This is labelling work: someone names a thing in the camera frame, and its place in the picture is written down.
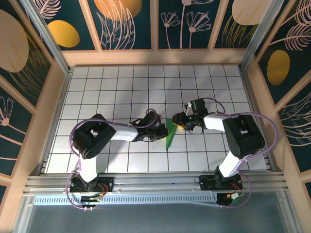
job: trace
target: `vent grille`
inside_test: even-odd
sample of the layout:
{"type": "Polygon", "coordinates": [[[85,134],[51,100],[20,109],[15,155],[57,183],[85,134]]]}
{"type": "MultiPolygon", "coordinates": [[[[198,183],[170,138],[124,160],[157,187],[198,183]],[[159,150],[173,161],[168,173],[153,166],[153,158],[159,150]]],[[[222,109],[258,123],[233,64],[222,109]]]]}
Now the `vent grille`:
{"type": "MultiPolygon", "coordinates": [[[[70,197],[70,200],[78,204],[80,197],[70,197]]],[[[100,204],[164,204],[184,203],[189,201],[216,202],[216,194],[165,194],[165,195],[107,195],[100,204]]],[[[70,205],[66,195],[36,196],[34,205],[70,205]]]]}

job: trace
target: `green plastic piece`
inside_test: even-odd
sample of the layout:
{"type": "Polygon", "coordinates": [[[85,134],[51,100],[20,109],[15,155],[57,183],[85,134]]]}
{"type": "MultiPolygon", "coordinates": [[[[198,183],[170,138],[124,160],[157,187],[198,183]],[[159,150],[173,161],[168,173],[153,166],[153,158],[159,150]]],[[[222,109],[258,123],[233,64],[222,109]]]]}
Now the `green plastic piece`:
{"type": "Polygon", "coordinates": [[[171,119],[166,119],[165,125],[169,131],[169,135],[166,137],[166,151],[168,151],[169,147],[172,144],[172,141],[173,141],[176,129],[177,129],[177,125],[174,125],[171,119]]]}

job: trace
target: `white grid floor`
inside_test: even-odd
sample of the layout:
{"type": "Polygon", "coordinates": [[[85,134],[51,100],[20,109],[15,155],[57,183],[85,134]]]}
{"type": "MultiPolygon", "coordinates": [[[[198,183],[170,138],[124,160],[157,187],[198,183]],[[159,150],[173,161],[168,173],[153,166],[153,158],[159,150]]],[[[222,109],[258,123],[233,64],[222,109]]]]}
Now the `white grid floor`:
{"type": "MultiPolygon", "coordinates": [[[[53,140],[46,173],[69,173],[77,158],[70,154],[69,134],[81,120],[96,113],[128,123],[143,118],[148,108],[172,118],[183,104],[201,97],[220,101],[226,113],[250,111],[237,66],[77,67],[53,140]]],[[[207,101],[209,112],[219,106],[207,101]]],[[[220,131],[178,129],[166,152],[166,139],[153,143],[111,141],[97,157],[98,172],[213,171],[225,158],[228,145],[220,131]]],[[[242,170],[265,170],[258,157],[242,170]]]]}

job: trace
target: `yellow circle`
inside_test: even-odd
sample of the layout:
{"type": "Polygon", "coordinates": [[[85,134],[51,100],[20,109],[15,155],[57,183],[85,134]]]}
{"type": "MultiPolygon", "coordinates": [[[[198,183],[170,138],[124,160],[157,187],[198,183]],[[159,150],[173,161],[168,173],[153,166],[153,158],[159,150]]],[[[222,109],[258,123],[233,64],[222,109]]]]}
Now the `yellow circle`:
{"type": "Polygon", "coordinates": [[[268,80],[274,85],[280,85],[290,70],[290,57],[283,50],[275,51],[268,62],[268,80]]]}
{"type": "Polygon", "coordinates": [[[241,25],[256,25],[269,7],[271,0],[234,0],[232,17],[241,25]]]}
{"type": "Polygon", "coordinates": [[[0,67],[19,72],[28,60],[27,34],[20,23],[3,10],[0,10],[0,22],[0,67]]]}
{"type": "Polygon", "coordinates": [[[138,15],[141,10],[141,0],[94,0],[97,8],[105,17],[116,21],[120,21],[120,18],[126,20],[127,17],[122,17],[119,1],[125,10],[127,8],[131,12],[132,17],[138,15]]]}
{"type": "Polygon", "coordinates": [[[49,23],[48,27],[57,44],[67,48],[72,48],[79,44],[79,34],[71,24],[62,20],[55,20],[49,23]]]}

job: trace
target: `flower illustration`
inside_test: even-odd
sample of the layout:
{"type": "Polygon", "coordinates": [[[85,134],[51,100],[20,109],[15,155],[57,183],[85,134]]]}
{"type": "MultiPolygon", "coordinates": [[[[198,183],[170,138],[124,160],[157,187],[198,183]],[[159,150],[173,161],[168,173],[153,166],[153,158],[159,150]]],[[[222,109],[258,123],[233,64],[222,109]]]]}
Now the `flower illustration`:
{"type": "Polygon", "coordinates": [[[163,12],[161,13],[161,19],[166,28],[177,26],[180,24],[180,21],[178,20],[178,16],[176,15],[176,12],[174,13],[169,12],[167,15],[165,12],[163,12]]]}
{"type": "Polygon", "coordinates": [[[209,30],[211,28],[211,24],[208,22],[208,12],[205,14],[198,12],[194,18],[193,11],[187,13],[187,23],[191,33],[209,30]]]}
{"type": "Polygon", "coordinates": [[[4,98],[2,96],[0,97],[0,124],[2,126],[9,125],[10,116],[13,110],[13,104],[13,100],[11,100],[10,98],[6,100],[5,104],[4,98]]]}
{"type": "Polygon", "coordinates": [[[191,4],[205,4],[213,2],[214,0],[181,0],[184,6],[189,6],[191,4]]]}

